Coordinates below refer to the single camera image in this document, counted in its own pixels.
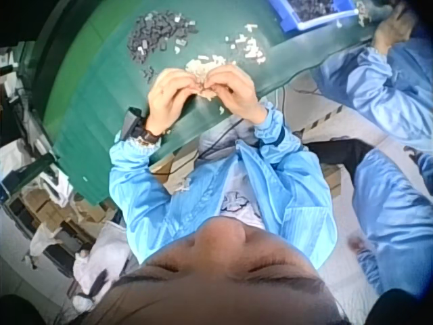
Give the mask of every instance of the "blue tray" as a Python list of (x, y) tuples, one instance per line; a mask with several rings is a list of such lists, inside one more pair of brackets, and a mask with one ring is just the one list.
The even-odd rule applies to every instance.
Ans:
[(331, 22), (340, 18), (351, 17), (358, 14), (358, 9), (355, 7), (352, 0), (334, 0), (334, 9), (337, 11), (334, 14), (326, 15), (323, 17), (318, 17), (306, 22), (302, 22), (292, 6), (290, 5), (290, 0), (268, 0), (269, 3), (274, 7), (274, 9), (279, 14), (282, 19), (281, 27), (285, 32), (289, 30), (306, 30), (318, 25)]

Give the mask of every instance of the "nose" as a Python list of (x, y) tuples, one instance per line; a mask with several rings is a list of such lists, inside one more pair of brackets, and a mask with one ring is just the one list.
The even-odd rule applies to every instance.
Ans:
[(192, 248), (196, 271), (207, 276), (223, 275), (242, 255), (246, 226), (232, 218), (214, 217), (195, 233)]

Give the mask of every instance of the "black cable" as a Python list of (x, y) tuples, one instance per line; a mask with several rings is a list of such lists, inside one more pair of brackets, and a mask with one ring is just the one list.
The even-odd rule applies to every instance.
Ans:
[(292, 88), (296, 93), (301, 93), (302, 95), (316, 95), (316, 96), (320, 96), (320, 97), (325, 97), (323, 96), (321, 93), (316, 93), (316, 91), (318, 90), (318, 88), (316, 88), (313, 91), (309, 91), (309, 90), (302, 90), (302, 89), (295, 89)]
[(193, 161), (194, 159), (200, 159), (202, 158), (205, 154), (207, 154), (209, 151), (211, 151), (227, 134), (228, 132), (230, 132), (231, 130), (233, 130), (235, 127), (237, 127), (239, 124), (241, 124), (241, 122), (244, 119), (241, 118), (238, 122), (236, 122), (235, 124), (233, 124), (228, 130), (226, 130), (226, 132), (224, 132), (222, 134), (222, 136), (220, 136), (218, 138), (218, 140), (216, 140), (209, 148), (207, 148), (205, 151), (203, 151), (198, 157), (198, 151), (196, 152), (196, 154), (194, 154), (194, 157), (192, 157), (191, 159), (189, 159), (187, 162), (183, 163), (180, 167), (177, 167), (174, 171), (171, 171), (170, 173), (151, 173), (152, 175), (158, 175), (158, 176), (169, 176), (172, 175), (174, 173), (176, 173), (177, 171), (181, 170), (183, 167), (185, 167), (187, 164), (189, 164), (191, 161)]
[(283, 112), (283, 122), (284, 124), (286, 124), (286, 110), (285, 110), (285, 105), (286, 105), (286, 86), (283, 86), (283, 102), (281, 104), (281, 111)]

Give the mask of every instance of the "green conveyor belt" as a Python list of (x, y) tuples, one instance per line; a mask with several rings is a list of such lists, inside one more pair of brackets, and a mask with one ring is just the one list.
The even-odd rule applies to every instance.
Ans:
[[(131, 61), (127, 38), (137, 16), (152, 10), (172, 10), (197, 22), (200, 31), (188, 36), (188, 46), (175, 55), (174, 41), (166, 52), (146, 61), (156, 72), (185, 67), (197, 55), (216, 54), (249, 72), (259, 96), (286, 84), (299, 72), (320, 64), (330, 54), (370, 38), (373, 27), (361, 28), (357, 19), (309, 31), (287, 40), (266, 0), (105, 0), (82, 27), (55, 79), (43, 124), (55, 143), (59, 166), (75, 189), (95, 204), (108, 196), (110, 149), (129, 106), (146, 108), (149, 85), (140, 66)], [(240, 51), (225, 43), (225, 36), (248, 34), (247, 23), (258, 24), (254, 37), (267, 61), (251, 64)], [(217, 100), (191, 101), (181, 119), (152, 157), (156, 162), (174, 152), (228, 116), (219, 114)]]

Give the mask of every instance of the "light blue work uniform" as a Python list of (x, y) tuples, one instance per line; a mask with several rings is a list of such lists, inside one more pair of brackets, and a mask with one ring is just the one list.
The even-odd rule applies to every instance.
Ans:
[(266, 120), (254, 131), (259, 149), (237, 140), (233, 154), (196, 167), (188, 176), (189, 189), (172, 196), (148, 168), (159, 145), (146, 148), (133, 139), (114, 144), (110, 194), (123, 212), (128, 242), (140, 263), (220, 215), (227, 176), (241, 160), (266, 230), (294, 245), (316, 268), (329, 257), (337, 231), (319, 160), (283, 125), (281, 112), (270, 103), (267, 108)]
[(433, 196), (433, 156), (431, 154), (426, 154), (419, 152), (415, 154), (416, 164), (419, 169), (419, 173), (424, 180), (427, 191)]
[(379, 295), (399, 288), (423, 297), (433, 274), (432, 203), (378, 149), (357, 167), (354, 187), (353, 208), (375, 247), (358, 254), (367, 280)]
[(383, 56), (356, 47), (311, 73), (322, 94), (354, 108), (398, 142), (433, 153), (432, 43), (409, 39)]

